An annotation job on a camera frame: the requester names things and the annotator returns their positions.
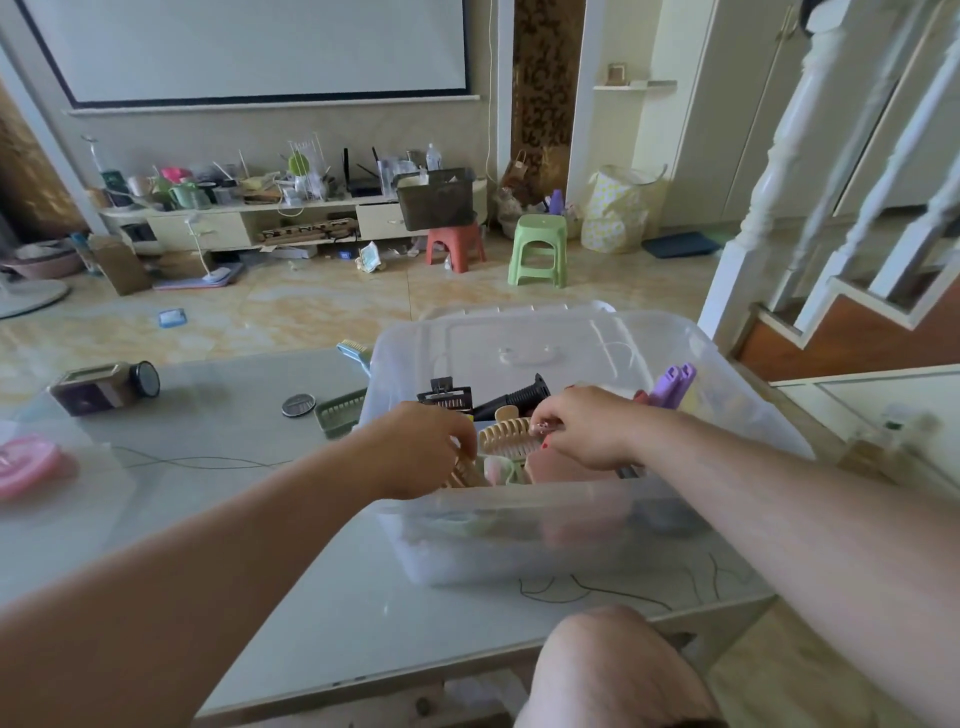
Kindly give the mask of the person's right hand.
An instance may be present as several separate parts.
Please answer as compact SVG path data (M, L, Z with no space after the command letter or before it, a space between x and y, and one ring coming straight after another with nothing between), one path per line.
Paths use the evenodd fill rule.
M582 467L596 471L617 470L642 464L639 458L637 418L641 408L649 405L649 395L636 391L622 396L597 385L573 385L552 394L537 408L590 408L592 453L589 459L573 459Z

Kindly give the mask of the person's left hand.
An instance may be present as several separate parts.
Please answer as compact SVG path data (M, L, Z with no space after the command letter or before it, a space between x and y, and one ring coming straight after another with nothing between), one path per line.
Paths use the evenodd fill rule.
M460 412L402 402L351 435L370 497L414 500L441 488L455 454L441 422L452 422L469 456L477 454L473 420Z

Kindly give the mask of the tan hair claw clip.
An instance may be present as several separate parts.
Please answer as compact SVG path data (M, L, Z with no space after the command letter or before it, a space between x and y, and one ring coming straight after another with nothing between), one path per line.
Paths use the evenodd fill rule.
M483 467L472 459L462 457L456 459L450 476L440 486L446 490L489 487L492 484L486 479Z

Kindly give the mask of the person's left forearm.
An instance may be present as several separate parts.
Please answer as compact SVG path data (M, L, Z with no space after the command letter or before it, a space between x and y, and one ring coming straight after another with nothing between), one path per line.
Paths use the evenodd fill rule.
M375 428L0 611L0 728L186 728L372 501Z

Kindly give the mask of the person's right forearm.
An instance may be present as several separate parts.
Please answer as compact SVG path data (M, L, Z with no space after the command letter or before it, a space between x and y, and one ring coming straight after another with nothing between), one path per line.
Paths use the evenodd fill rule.
M929 726L960 728L960 500L882 484L634 406L665 478L837 653Z

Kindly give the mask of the beige toothed hair clip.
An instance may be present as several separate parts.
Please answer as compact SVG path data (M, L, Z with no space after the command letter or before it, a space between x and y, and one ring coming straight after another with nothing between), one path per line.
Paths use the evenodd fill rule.
M510 418L496 421L477 432L481 455L525 460L542 448L543 440L531 431L531 418Z

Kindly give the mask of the black hair claw clip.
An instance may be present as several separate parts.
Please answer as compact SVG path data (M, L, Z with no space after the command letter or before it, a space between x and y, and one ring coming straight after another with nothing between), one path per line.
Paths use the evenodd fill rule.
M441 407L474 417L473 388L454 384L450 375L431 378L429 390L416 394L416 399L422 405Z

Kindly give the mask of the clear plastic storage box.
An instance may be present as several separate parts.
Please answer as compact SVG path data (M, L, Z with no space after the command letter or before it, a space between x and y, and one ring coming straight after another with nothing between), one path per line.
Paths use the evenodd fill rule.
M800 432L694 322L655 310L613 311L613 316L616 341L630 348L630 370L616 383L575 384L595 384L629 397L640 390L650 393L670 366L691 363L697 375L680 411L813 459ZM376 340L362 426L429 390L430 380L418 379L414 361L421 321L395 325ZM555 393L570 385L548 387ZM520 481L512 478L509 484L380 500L368 512L377 518L407 577L424 586L617 569L637 550L710 529L651 471L639 468L632 478L616 472L592 474L567 469L561 461L554 465L540 455L534 456L533 469L533 474L523 471Z

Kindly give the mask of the clear plastic box lid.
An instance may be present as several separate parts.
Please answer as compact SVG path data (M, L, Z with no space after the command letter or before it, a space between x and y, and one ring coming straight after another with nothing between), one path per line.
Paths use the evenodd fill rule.
M423 383L449 377L481 397L534 382L551 389L616 383L632 353L617 341L614 310L601 301L459 309L418 324L414 364Z

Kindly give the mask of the green comb tray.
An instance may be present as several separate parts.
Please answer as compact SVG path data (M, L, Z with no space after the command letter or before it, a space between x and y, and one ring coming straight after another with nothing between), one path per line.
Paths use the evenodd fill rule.
M358 425L366 400L367 388L322 401L314 415L326 441L335 441Z

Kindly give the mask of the purple hair clip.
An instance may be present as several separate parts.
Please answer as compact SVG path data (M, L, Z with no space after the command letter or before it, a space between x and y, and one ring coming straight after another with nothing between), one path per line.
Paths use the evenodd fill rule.
M670 366L654 384L649 393L648 404L670 410L679 409L697 376L697 369L691 363Z

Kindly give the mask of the light blue comb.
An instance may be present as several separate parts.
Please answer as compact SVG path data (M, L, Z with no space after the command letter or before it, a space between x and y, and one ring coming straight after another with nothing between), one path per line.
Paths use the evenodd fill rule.
M343 356L356 362L367 378L371 377L371 366L374 349L371 346L360 344L350 339L343 339L336 345L337 351Z

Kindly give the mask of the green plastic stool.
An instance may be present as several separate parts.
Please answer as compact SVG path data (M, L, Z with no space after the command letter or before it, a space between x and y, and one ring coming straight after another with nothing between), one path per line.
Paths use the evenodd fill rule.
M510 256L508 284L543 279L566 288L569 279L568 225L561 215L522 215L516 222Z

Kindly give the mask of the red plastic stool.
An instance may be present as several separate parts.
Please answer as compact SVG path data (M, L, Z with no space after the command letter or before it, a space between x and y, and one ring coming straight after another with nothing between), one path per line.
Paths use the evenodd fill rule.
M437 246L447 252L450 268L456 274L469 272L471 255L473 254L478 261L487 262L483 232L481 226L476 222L429 228L425 247L427 265L433 264Z

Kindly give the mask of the dark blue floor mat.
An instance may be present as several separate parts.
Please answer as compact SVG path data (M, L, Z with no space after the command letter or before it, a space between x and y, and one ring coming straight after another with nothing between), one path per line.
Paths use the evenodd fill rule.
M722 244L699 230L667 234L644 240L641 248L659 261L709 257L722 251Z

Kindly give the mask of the yellow patterned laundry bag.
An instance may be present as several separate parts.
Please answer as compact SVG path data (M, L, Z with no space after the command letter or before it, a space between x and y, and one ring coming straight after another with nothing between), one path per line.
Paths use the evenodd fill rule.
M669 166L636 169L601 165L589 180L582 213L582 248L623 254L638 247L660 226Z

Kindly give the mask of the person's knee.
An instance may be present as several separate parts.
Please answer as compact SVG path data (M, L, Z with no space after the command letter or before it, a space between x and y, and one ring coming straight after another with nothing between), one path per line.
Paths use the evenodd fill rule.
M700 673L640 613L565 617L538 655L513 728L729 728Z

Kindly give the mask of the dark plastic storage bin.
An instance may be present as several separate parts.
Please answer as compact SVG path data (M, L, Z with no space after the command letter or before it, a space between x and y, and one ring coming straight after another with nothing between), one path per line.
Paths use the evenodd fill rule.
M468 167L399 175L394 187L407 230L414 233L474 223L474 182L474 172Z

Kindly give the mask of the brown paper bag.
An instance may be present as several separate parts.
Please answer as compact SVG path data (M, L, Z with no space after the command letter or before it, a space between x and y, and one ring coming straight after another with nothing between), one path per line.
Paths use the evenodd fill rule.
M521 148L500 178L499 189L509 192L522 206L543 200L539 181L543 152L542 148Z

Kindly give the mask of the black router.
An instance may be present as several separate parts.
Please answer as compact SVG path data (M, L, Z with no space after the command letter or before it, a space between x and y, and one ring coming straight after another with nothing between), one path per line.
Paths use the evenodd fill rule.
M341 157L344 186L352 198L382 196L382 182L378 169L354 163L348 147L342 148Z

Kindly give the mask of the white desk lamp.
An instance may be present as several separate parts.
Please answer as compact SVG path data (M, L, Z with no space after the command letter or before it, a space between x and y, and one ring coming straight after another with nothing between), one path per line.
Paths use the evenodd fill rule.
M200 263L204 270L204 275L202 277L203 282L206 285L215 285L225 281L232 274L232 269L229 266L219 266L216 268L211 267L211 264L206 258L207 253L201 244L203 231L198 227L198 224L200 224L199 215L187 215L184 219L184 224L186 225L189 236L193 240Z

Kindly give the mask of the brown wooden stairs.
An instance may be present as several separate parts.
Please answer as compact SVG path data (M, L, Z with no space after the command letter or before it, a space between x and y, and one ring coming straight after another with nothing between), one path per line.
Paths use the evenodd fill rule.
M767 383L960 365L960 259L919 273L893 299L832 283L800 330L805 302L756 305L731 358Z

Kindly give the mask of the cream television cabinet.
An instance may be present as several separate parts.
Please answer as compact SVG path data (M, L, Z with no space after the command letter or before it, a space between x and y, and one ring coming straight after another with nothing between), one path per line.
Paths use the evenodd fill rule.
M100 211L133 242L134 225L150 228L147 244L160 252L233 252L288 246L366 243L424 236L404 223L400 203L384 197L311 200L303 205L234 203L202 210L150 208Z

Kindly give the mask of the white stair railing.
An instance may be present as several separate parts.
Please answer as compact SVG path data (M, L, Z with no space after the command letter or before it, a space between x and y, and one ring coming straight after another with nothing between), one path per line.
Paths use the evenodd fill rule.
M764 81L698 327L723 355L757 318L804 349L845 296L914 330L960 277L908 292L960 219L960 0L792 0Z

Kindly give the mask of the small beige box device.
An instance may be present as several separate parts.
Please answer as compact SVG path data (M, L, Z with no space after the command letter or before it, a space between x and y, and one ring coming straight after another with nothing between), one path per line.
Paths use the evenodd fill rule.
M132 365L118 361L69 370L46 387L70 417L79 418L130 406L136 399L130 381Z

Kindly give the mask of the brown cardboard box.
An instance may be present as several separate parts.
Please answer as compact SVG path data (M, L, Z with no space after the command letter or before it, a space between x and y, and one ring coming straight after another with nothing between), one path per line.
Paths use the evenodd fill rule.
M132 248L121 239L91 235L87 245L114 293L127 297L153 289L154 281Z

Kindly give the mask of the pink round dish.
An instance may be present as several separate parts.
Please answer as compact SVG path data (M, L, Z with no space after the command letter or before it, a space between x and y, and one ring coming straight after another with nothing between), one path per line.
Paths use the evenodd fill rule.
M0 502L15 499L52 478L63 456L58 444L36 434L0 443Z

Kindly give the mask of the pink wash basin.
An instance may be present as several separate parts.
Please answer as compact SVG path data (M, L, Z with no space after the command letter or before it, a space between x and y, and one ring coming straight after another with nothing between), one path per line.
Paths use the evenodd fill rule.
M51 281L77 275L86 270L86 265L71 241L55 239L0 254L0 270L27 281Z

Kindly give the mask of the grey fan base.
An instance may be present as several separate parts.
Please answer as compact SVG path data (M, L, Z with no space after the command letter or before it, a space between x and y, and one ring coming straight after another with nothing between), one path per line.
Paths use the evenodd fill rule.
M0 321L53 306L70 292L71 287L61 280L10 281L0 273Z

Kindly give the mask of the white projector screen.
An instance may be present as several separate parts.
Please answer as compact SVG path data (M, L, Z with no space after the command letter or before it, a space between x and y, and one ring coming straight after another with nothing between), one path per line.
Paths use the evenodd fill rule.
M470 95L466 0L0 0L77 113Z

